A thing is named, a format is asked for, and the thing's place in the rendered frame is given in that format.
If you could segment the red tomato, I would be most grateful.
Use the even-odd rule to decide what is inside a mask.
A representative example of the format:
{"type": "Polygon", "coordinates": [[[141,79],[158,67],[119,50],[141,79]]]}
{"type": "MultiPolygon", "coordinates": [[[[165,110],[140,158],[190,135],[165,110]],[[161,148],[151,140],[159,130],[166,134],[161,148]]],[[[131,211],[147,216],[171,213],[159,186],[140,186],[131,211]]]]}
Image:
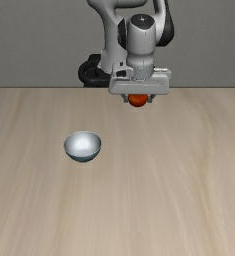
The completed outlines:
{"type": "Polygon", "coordinates": [[[131,106],[139,108],[147,103],[148,96],[146,94],[129,94],[128,102],[131,106]]]}

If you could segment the grey bowl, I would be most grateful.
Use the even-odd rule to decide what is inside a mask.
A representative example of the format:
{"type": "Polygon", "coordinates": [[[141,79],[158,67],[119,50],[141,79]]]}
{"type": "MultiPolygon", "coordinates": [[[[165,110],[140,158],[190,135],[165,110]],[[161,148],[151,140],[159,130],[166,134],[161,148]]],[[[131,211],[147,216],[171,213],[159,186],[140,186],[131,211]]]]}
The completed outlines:
{"type": "Polygon", "coordinates": [[[93,160],[101,150],[101,139],[90,131],[78,131],[70,134],[64,141],[65,153],[81,163],[93,160]]]}

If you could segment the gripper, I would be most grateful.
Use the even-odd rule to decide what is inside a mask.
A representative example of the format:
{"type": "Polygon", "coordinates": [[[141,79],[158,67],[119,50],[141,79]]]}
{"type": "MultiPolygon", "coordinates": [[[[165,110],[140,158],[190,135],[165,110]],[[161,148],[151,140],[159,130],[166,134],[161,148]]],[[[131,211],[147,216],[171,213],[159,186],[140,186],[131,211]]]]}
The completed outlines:
{"type": "Polygon", "coordinates": [[[155,68],[153,75],[144,81],[133,80],[127,77],[112,76],[109,82],[109,92],[119,94],[124,103],[128,103],[126,94],[147,94],[148,103],[152,103],[156,95],[166,95],[169,92],[171,71],[167,68],[155,68]]]}

